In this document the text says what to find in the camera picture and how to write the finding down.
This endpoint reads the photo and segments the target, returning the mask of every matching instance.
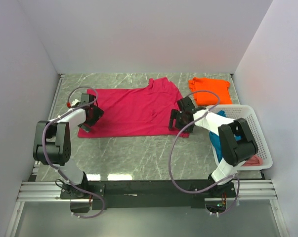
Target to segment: red cloth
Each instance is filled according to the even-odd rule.
[[[170,112],[178,109],[177,100],[183,98],[178,88],[167,78],[149,79],[145,88],[97,89],[99,107],[105,111],[87,133],[80,129],[78,137],[129,137],[176,135],[169,131]]]

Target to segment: table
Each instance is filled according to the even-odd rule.
[[[51,118],[67,111],[67,96],[78,86],[95,88],[137,88],[147,86],[150,78],[167,77],[179,88],[183,96],[190,93],[188,80],[193,77],[224,79],[230,82],[229,93],[234,104],[238,96],[230,74],[198,73],[146,73],[146,74],[65,74],[51,108]],[[86,90],[72,96],[80,99]],[[174,136],[117,137],[82,139],[71,137],[72,156],[89,180],[166,180],[169,179],[168,156]],[[195,128],[189,138],[180,138],[172,155],[172,172],[175,179],[207,179],[216,169],[209,133]],[[240,171],[243,179],[262,178],[259,170]],[[36,181],[54,181],[59,175],[46,165],[40,165]]]

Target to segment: plastic basket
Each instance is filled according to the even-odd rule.
[[[227,118],[239,119],[244,118],[251,129],[253,137],[257,143],[258,153],[257,155],[263,159],[263,165],[259,166],[238,166],[237,170],[261,170],[268,169],[272,166],[273,161],[271,153],[267,147],[266,140],[264,138],[262,129],[258,123],[254,110],[248,105],[218,105],[211,112],[217,113],[220,110],[225,111]],[[218,165],[218,158],[216,151],[213,147],[213,155],[216,164]]]

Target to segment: white wall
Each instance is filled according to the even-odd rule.
[[[233,73],[272,2],[19,1],[59,73]]]
[[[16,0],[0,0],[0,237],[34,164],[36,122],[46,119],[58,75]]]
[[[273,1],[234,81],[258,115],[274,161],[267,174],[298,237],[298,0]]]

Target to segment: purple cable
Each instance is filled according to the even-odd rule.
[[[67,112],[65,112],[64,114],[58,116],[57,118],[52,119],[52,120],[51,120],[51,121],[44,127],[44,129],[43,129],[43,134],[42,134],[42,147],[43,147],[43,154],[44,154],[44,157],[45,157],[46,162],[47,162],[52,168],[56,169],[56,170],[58,171],[58,173],[59,173],[59,174],[60,174],[66,181],[68,181],[69,184],[70,184],[73,188],[75,188],[76,190],[78,190],[78,191],[80,191],[80,192],[82,192],[82,193],[92,195],[92,196],[94,196],[95,198],[98,198],[98,199],[101,200],[101,202],[103,203],[103,206],[102,206],[101,210],[100,210],[98,213],[96,213],[95,215],[92,215],[92,216],[80,216],[80,215],[78,215],[78,214],[76,214],[76,213],[73,213],[73,215],[75,215],[75,216],[77,216],[77,217],[79,217],[79,218],[82,218],[82,219],[90,219],[90,218],[94,218],[94,217],[96,217],[96,216],[99,216],[99,215],[105,210],[105,200],[103,199],[102,196],[100,196],[100,195],[98,195],[98,194],[95,194],[95,193],[92,193],[92,192],[90,192],[90,191],[87,191],[87,190],[84,190],[84,189],[81,189],[81,188],[77,187],[71,180],[69,180],[69,178],[68,178],[68,177],[67,177],[67,176],[66,176],[66,175],[65,175],[65,174],[64,174],[64,173],[57,167],[57,166],[55,166],[55,165],[52,164],[52,162],[51,162],[51,160],[50,160],[50,158],[49,158],[49,156],[48,156],[48,154],[47,154],[47,151],[46,151],[46,144],[45,144],[45,135],[46,135],[46,132],[47,132],[48,128],[49,128],[52,124],[54,124],[54,123],[58,122],[59,120],[63,119],[64,117],[66,117],[66,116],[69,115],[70,113],[72,113],[72,112],[74,112],[74,111],[76,111],[76,110],[78,110],[78,109],[80,109],[80,108],[82,108],[82,107],[91,105],[91,104],[93,104],[93,103],[95,103],[95,102],[97,101],[97,99],[98,99],[98,92],[97,92],[95,89],[93,89],[93,88],[91,88],[91,87],[89,87],[89,86],[79,86],[79,87],[75,88],[74,90],[72,90],[72,91],[70,92],[70,94],[69,94],[69,96],[68,96],[68,102],[70,101],[70,97],[71,97],[71,95],[72,95],[77,89],[80,89],[80,88],[88,88],[88,89],[92,89],[92,90],[95,92],[95,94],[96,94],[95,99],[94,99],[92,102],[89,102],[89,103],[87,103],[87,104],[83,104],[83,105],[80,105],[80,106],[78,106],[78,107],[76,107],[76,108],[72,108],[72,109],[68,110]]]
[[[218,96],[216,93],[214,93],[214,92],[212,92],[212,91],[210,91],[210,90],[196,90],[196,91],[194,91],[194,92],[188,94],[187,96],[190,96],[190,95],[195,94],[195,93],[198,93],[198,92],[207,92],[207,93],[213,94],[214,96],[217,97],[218,101],[217,101],[217,103],[216,103],[215,105],[211,106],[211,107],[208,109],[208,111],[207,111],[206,113],[204,113],[204,115],[202,115],[200,118],[198,118],[198,119],[196,119],[196,120],[194,120],[194,121],[188,123],[186,126],[184,126],[184,127],[179,131],[179,133],[176,135],[176,137],[175,137],[175,139],[174,139],[174,142],[173,142],[173,144],[172,144],[172,147],[171,147],[171,150],[170,150],[170,155],[169,155],[169,163],[168,163],[168,165],[169,165],[169,175],[170,175],[170,179],[171,179],[172,183],[174,184],[174,186],[175,186],[177,189],[179,189],[179,190],[182,191],[183,193],[187,193],[187,194],[201,194],[201,193],[203,193],[203,192],[205,192],[205,191],[211,189],[212,187],[216,186],[217,184],[221,183],[222,181],[225,181],[225,180],[227,180],[227,179],[231,179],[231,178],[234,177],[233,175],[229,175],[229,176],[224,177],[223,179],[220,179],[219,181],[217,181],[217,182],[211,184],[210,186],[208,186],[208,187],[206,187],[206,188],[204,188],[204,189],[198,190],[198,191],[188,191],[188,190],[185,190],[185,189],[181,188],[181,187],[176,183],[176,181],[175,181],[174,178],[173,178],[173,175],[172,175],[172,168],[171,168],[171,159],[172,159],[172,153],[173,153],[173,150],[174,150],[174,146],[175,146],[175,143],[177,142],[178,138],[180,137],[180,135],[181,135],[181,134],[182,134],[182,133],[189,127],[189,126],[191,126],[191,125],[193,125],[194,123],[196,123],[197,121],[203,119],[203,118],[208,114],[209,111],[211,111],[212,109],[214,109],[214,108],[220,103],[220,98],[219,98],[219,96]],[[239,194],[240,182],[239,182],[239,179],[238,179],[238,178],[237,178],[237,180],[238,180],[238,190],[237,190],[237,195],[236,195],[236,197],[235,197],[233,203],[235,203],[235,202],[237,201],[238,194]]]

